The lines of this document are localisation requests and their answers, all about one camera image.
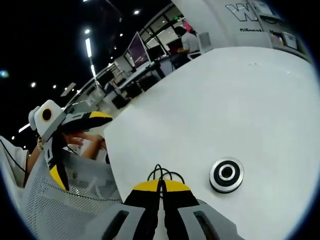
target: white table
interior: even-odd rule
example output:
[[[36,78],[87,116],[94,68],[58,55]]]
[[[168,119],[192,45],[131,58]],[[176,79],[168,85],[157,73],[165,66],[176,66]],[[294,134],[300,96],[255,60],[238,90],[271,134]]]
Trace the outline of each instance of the white table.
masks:
[[[123,200],[156,164],[247,240],[282,240],[310,206],[320,173],[320,88],[311,65],[267,48],[212,50],[174,71],[104,130]],[[244,167],[221,194],[209,171],[222,157]],[[162,228],[155,239],[166,239]]]

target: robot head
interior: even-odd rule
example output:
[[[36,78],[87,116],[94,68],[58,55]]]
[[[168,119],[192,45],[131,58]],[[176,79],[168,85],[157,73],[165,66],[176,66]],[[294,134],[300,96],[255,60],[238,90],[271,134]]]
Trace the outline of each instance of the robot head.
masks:
[[[64,121],[66,114],[54,101],[47,100],[42,106],[32,110],[28,118],[31,129],[37,130],[40,137],[47,141]]]

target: shelf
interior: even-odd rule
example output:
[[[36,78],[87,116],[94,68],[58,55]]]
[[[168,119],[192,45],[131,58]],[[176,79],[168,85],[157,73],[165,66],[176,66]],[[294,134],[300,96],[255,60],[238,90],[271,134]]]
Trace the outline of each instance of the shelf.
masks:
[[[272,43],[272,46],[273,46],[273,49],[284,51],[284,52],[287,52],[289,54],[296,55],[297,57],[300,57],[300,58],[306,60],[307,62],[310,62],[310,59],[309,59],[309,57],[307,55],[305,55],[302,52],[299,52],[298,50],[295,50],[295,49],[293,49],[291,47],[283,46],[281,44],[276,44],[274,42]]]

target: window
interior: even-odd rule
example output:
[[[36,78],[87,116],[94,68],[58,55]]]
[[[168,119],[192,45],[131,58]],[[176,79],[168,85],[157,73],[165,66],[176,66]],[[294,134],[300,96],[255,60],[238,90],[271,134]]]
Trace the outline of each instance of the window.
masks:
[[[174,6],[173,8],[169,9],[165,15],[167,16],[167,18],[172,21],[175,19],[175,17],[182,17],[183,14],[180,12],[180,10]]]
[[[151,24],[151,28],[153,31],[158,31],[160,28],[162,28],[164,25],[166,25],[168,23],[168,21],[165,19],[164,16],[160,16],[157,20],[155,20],[152,24]]]
[[[167,44],[179,38],[172,27],[168,27],[166,30],[161,31],[157,34],[157,37],[167,51],[169,51]]]
[[[147,28],[142,34],[141,34],[141,38],[143,41],[147,41],[149,38],[151,38],[152,33],[150,31],[149,28]]]
[[[158,43],[158,41],[153,37],[153,38],[151,38],[151,39],[146,43],[146,45],[147,45],[149,48],[153,48],[153,47],[155,47],[155,46],[158,46],[159,43]]]
[[[184,24],[182,23],[182,19],[181,19],[180,21],[176,22],[175,24],[173,24],[173,27],[174,27],[174,28],[176,28],[176,27],[183,27],[183,28],[185,28],[185,27],[184,27]]]

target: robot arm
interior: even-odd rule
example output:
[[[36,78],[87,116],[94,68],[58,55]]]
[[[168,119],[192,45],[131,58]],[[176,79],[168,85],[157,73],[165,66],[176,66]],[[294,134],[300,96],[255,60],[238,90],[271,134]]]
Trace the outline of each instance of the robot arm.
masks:
[[[44,140],[44,160],[50,175],[63,189],[69,190],[68,178],[61,153],[67,145],[63,134],[82,132],[112,121],[112,117],[102,112],[66,114],[52,100],[46,101],[29,113],[31,129],[37,130]]]

